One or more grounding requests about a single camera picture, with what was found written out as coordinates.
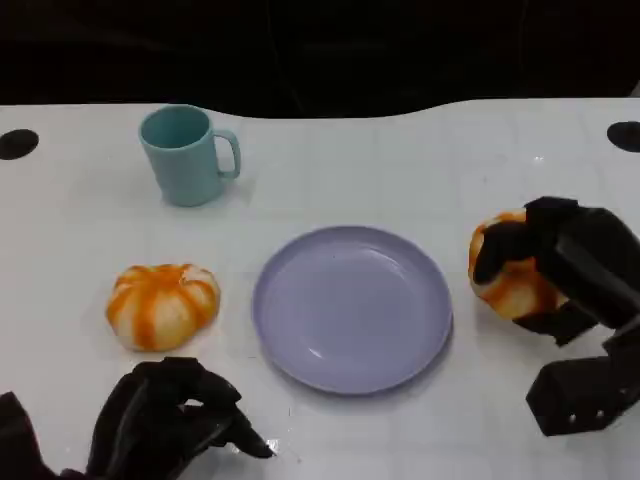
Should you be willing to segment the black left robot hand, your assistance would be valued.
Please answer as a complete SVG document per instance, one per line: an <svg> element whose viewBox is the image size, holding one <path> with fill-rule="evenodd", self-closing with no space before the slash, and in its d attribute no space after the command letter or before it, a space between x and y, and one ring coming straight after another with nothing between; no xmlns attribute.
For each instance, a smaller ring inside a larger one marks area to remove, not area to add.
<svg viewBox="0 0 640 480"><path fill-rule="evenodd" d="M239 409L240 393L195 358L141 362L116 384L94 427L92 479L176 479L211 447L275 455Z"/></svg>

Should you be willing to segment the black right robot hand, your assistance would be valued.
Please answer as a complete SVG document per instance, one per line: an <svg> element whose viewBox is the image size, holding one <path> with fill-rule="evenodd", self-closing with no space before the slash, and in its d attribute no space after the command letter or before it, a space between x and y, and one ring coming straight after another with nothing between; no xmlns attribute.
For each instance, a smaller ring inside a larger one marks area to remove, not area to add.
<svg viewBox="0 0 640 480"><path fill-rule="evenodd" d="M639 315L639 239L611 211L540 197L480 224L469 246L475 295L501 318L564 346Z"/></svg>

